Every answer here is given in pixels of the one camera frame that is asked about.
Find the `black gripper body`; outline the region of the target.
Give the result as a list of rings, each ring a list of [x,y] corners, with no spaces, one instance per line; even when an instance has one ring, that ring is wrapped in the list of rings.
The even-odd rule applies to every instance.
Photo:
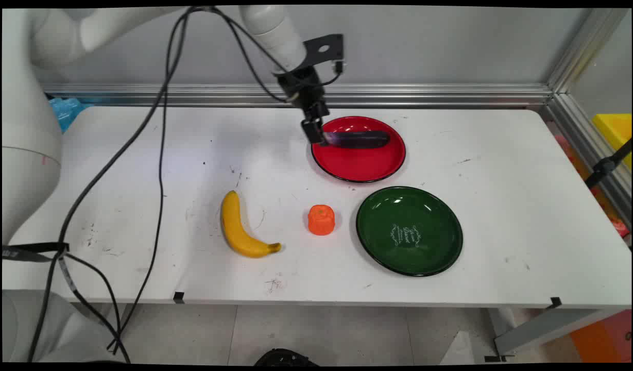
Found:
[[[305,66],[289,73],[276,70],[273,75],[286,97],[290,99],[291,105],[302,112],[316,106],[317,101],[326,101],[325,89],[313,66]]]

